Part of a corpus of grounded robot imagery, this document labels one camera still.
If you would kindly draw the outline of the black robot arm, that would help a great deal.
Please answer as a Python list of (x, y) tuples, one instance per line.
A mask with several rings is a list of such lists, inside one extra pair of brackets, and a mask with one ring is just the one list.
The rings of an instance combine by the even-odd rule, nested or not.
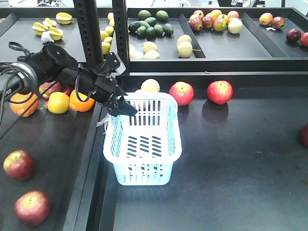
[(0, 66), (0, 103), (8, 102), (16, 94), (33, 94), (34, 88), (45, 83), (58, 81), (92, 98), (110, 115), (134, 116), (137, 110), (126, 100), (126, 93), (121, 89), (112, 72), (122, 74), (125, 66), (114, 52), (94, 69), (79, 64), (65, 49), (51, 42), (32, 53), (17, 42), (9, 42), (9, 48), (24, 54), (15, 63)]

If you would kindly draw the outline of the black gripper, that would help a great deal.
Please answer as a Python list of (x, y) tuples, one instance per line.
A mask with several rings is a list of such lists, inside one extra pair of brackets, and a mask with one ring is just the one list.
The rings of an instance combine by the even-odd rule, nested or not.
[(110, 110), (109, 114), (135, 116), (137, 109), (128, 103), (123, 96), (123, 90), (114, 77), (97, 77), (91, 98), (99, 102), (104, 108)]

